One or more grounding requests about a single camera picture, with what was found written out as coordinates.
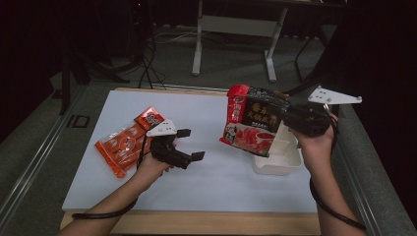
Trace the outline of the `white table mat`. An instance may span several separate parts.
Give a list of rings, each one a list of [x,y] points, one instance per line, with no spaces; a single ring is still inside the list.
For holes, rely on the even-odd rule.
[[[196,95],[113,90],[107,96],[63,209],[88,209],[127,181],[116,177],[94,144],[154,107],[178,129],[191,136],[177,148],[205,157],[187,169],[163,174],[139,196],[136,210],[314,212],[310,175],[301,166],[287,176],[262,175],[253,169],[253,156],[222,143],[227,109],[224,95]]]

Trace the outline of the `orange clear sauce packet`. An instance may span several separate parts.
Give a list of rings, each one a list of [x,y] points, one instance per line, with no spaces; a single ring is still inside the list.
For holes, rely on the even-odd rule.
[[[139,124],[133,124],[97,141],[94,146],[106,164],[118,178],[124,178],[141,158],[141,152],[147,153],[151,138]]]

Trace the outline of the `white metal frame table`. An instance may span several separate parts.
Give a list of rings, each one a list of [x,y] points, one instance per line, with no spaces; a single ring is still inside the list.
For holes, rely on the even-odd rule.
[[[268,80],[271,83],[276,83],[277,77],[275,73],[272,56],[277,45],[278,39],[280,37],[288,9],[283,8],[278,14],[278,20],[275,22],[264,20],[250,20],[205,15],[203,13],[204,1],[205,0],[198,0],[197,39],[191,74],[193,76],[198,76],[201,72],[203,52],[202,37],[204,31],[263,36],[269,37],[271,39],[269,49],[264,51],[264,57],[268,72]]]

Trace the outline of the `white compartment tray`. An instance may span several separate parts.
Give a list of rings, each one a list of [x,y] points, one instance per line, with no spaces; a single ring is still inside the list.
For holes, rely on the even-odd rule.
[[[283,123],[269,149],[268,157],[253,156],[253,168],[258,174],[287,176],[302,165],[298,141]]]

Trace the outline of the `person's right hand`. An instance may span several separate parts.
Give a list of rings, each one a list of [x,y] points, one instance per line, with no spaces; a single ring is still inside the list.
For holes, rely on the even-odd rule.
[[[337,134],[338,118],[330,113],[330,125],[325,133],[318,137],[308,137],[296,130],[290,129],[290,132],[298,141],[298,147],[301,149],[305,158],[313,157],[330,157]]]

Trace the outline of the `metal floor rail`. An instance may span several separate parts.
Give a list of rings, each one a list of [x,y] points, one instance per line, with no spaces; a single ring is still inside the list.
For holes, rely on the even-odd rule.
[[[368,236],[381,236],[381,229],[372,210],[365,173],[368,149],[372,149],[367,135],[351,105],[335,108],[338,115],[338,135],[335,152],[343,170],[343,190],[354,214],[366,226]]]
[[[47,98],[0,144],[0,229],[13,218],[87,88],[75,89],[63,113],[60,98]]]

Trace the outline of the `wooden table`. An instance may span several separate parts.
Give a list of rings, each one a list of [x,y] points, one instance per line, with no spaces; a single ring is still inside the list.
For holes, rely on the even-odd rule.
[[[117,90],[223,95],[210,92]],[[63,221],[71,222],[72,213],[84,210],[64,210],[66,216]],[[317,235],[320,232],[320,226],[316,210],[314,212],[246,212],[136,210],[133,208],[121,218],[113,231],[116,234],[143,235]]]

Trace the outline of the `black and red soup packet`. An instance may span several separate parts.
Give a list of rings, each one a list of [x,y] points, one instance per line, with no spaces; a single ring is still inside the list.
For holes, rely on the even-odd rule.
[[[268,157],[289,102],[265,88],[235,85],[227,92],[226,124],[220,141]]]

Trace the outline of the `black metal stand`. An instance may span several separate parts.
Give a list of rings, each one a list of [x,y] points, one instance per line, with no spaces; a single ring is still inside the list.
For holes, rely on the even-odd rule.
[[[108,43],[97,10],[97,0],[62,0],[56,12],[56,43],[62,59],[62,105],[64,114],[71,104],[72,75],[78,83],[88,85],[89,68],[112,82],[126,83],[102,64],[111,64]]]
[[[324,46],[324,51],[313,70],[303,77],[298,64],[298,57],[307,46],[304,44],[295,59],[295,68],[297,77],[301,80],[301,85],[286,91],[289,95],[295,95],[308,89],[324,86],[327,89],[339,89],[343,76],[345,74],[345,66],[348,60],[348,47],[345,40],[349,38],[345,24],[339,25],[319,25],[316,35]]]

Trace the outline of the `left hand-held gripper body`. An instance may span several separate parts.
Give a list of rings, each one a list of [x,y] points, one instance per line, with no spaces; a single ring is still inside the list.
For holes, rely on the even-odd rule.
[[[147,132],[147,137],[151,138],[150,153],[159,161],[169,165],[186,169],[192,162],[190,154],[186,154],[176,149],[174,141],[180,139],[176,137],[178,129],[170,119],[165,119],[157,126]]]

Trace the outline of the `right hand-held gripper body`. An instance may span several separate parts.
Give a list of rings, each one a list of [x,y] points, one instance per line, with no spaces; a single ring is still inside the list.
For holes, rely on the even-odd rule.
[[[280,109],[280,118],[285,126],[308,137],[323,135],[330,126],[330,105],[355,104],[363,101],[353,96],[317,86],[304,104],[287,102]]]

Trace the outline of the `person's left hand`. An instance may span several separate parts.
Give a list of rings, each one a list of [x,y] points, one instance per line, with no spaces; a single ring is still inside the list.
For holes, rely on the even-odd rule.
[[[164,172],[168,172],[171,168],[172,165],[157,160],[151,154],[147,154],[143,157],[134,177],[141,186],[147,189],[162,176]]]

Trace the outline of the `small red sauce packet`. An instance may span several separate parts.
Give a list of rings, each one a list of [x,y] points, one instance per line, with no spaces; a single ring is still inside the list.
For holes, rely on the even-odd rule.
[[[138,123],[144,130],[148,131],[152,127],[157,126],[164,121],[164,118],[152,106],[146,108],[134,121]]]

